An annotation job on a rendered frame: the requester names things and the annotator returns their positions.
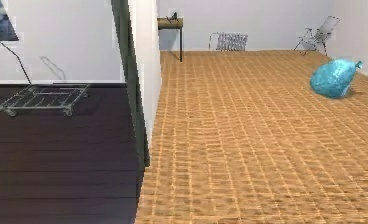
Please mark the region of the brown side table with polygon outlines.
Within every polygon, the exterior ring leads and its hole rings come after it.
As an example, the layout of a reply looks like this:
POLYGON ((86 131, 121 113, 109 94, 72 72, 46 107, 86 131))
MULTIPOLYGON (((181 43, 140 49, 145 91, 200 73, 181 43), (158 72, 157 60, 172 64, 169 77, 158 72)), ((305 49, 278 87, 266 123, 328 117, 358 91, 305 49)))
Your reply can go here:
POLYGON ((177 18, 175 20, 168 20, 167 18, 157 19, 159 30, 178 30, 179 31, 179 61, 183 61, 183 19, 177 18))

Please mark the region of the framed blue picture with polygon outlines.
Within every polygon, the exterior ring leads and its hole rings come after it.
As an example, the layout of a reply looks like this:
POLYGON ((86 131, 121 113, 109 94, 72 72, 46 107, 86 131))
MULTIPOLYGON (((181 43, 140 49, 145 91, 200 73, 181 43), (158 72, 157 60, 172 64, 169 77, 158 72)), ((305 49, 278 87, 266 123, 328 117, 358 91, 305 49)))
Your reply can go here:
POLYGON ((18 41, 19 38, 0 0, 0 41, 18 41))

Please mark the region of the grey folding chair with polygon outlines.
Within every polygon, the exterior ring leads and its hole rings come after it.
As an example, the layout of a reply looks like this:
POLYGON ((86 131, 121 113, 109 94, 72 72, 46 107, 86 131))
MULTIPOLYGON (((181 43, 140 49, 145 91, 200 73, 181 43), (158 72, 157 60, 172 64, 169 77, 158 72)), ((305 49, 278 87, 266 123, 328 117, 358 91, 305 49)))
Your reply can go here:
POLYGON ((326 42, 340 21, 338 17, 328 16, 319 28, 307 28, 304 35, 299 36, 299 42, 294 49, 297 50, 300 45, 306 45, 306 49, 302 52, 302 55, 306 55, 309 51, 317 51, 318 47, 322 46, 324 54, 327 54, 326 42))

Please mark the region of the blue glass vase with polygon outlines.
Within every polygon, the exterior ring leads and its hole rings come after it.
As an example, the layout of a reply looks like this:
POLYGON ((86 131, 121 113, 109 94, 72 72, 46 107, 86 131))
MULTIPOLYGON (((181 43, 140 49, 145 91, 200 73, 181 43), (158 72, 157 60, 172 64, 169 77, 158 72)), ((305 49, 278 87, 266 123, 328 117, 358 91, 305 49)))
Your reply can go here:
POLYGON ((335 59, 318 67, 310 78, 312 90, 328 98, 343 98, 355 76, 356 70, 363 67, 363 62, 335 59))

